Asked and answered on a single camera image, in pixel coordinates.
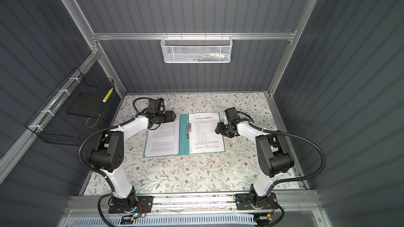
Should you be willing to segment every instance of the leaf pattern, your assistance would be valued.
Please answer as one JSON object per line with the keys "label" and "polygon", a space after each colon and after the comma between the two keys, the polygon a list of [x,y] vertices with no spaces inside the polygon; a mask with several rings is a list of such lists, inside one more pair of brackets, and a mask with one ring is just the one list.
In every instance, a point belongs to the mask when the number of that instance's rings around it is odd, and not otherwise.
{"label": "leaf pattern", "polygon": [[[133,117],[132,102],[139,95],[125,96],[114,124]],[[276,130],[274,119],[263,93],[209,93],[142,95],[164,98],[167,110],[177,115],[194,112],[220,112],[225,122],[224,110],[235,107],[249,114],[260,127]],[[147,107],[147,100],[136,102],[139,110]],[[125,157],[122,163],[126,177],[139,194],[184,193],[205,191],[249,190],[259,174],[255,144],[245,137],[224,138],[225,152],[143,158],[147,130],[140,131],[124,142]],[[295,177],[290,169],[284,178]],[[275,189],[297,189],[297,182],[278,184]],[[109,193],[106,180],[92,174],[85,195]]]}

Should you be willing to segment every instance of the gray wall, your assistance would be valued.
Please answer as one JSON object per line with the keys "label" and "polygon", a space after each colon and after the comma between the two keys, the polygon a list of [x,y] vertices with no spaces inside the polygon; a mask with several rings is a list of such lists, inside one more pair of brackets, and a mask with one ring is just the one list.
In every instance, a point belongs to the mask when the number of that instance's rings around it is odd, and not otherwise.
{"label": "gray wall", "polygon": [[0,0],[0,156],[90,54],[59,0]]}
{"label": "gray wall", "polygon": [[[290,32],[306,0],[77,0],[94,32]],[[230,63],[164,63],[158,41],[101,41],[127,92],[266,91],[287,41],[235,41]]]}
{"label": "gray wall", "polygon": [[333,226],[403,223],[403,32],[404,0],[319,0],[275,93]]}
{"label": "gray wall", "polygon": [[288,41],[234,41],[230,63],[165,63],[159,41],[100,41],[130,92],[267,91]]}
{"label": "gray wall", "polygon": [[[59,0],[0,0],[0,155],[90,54]],[[103,73],[100,66],[93,71]],[[37,139],[0,185],[0,226],[56,226],[88,171],[77,147]]]}

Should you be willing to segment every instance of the white paper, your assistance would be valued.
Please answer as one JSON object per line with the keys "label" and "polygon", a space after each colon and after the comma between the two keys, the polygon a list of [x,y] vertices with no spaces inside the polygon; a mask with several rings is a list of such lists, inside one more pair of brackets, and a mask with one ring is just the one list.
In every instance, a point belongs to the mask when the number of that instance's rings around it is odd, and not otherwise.
{"label": "white paper", "polygon": [[146,139],[146,157],[176,155],[179,152],[179,118],[149,130]]}
{"label": "white paper", "polygon": [[225,145],[223,136],[215,133],[219,113],[204,112],[189,114],[191,132],[189,133],[189,153],[223,152]]}

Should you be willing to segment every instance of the white mesh basket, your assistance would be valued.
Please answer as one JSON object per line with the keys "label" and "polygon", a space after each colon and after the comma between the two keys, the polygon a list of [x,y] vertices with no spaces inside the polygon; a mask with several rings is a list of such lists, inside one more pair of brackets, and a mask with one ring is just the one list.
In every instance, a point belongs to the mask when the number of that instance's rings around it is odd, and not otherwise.
{"label": "white mesh basket", "polygon": [[232,39],[161,39],[164,62],[227,63],[230,62]]}

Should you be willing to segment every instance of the teal folder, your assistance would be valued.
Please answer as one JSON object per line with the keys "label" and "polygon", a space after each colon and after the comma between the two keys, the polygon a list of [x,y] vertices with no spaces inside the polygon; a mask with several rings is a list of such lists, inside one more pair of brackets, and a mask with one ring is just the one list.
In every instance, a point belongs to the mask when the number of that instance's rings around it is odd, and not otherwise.
{"label": "teal folder", "polygon": [[[189,153],[189,139],[187,137],[187,125],[188,125],[188,120],[189,120],[189,114],[180,114],[179,115],[179,151],[178,154],[175,154],[176,156],[181,156],[181,155],[188,155]],[[145,144],[145,149],[143,151],[143,158],[147,158],[145,156],[145,151],[146,151],[146,144]]]}

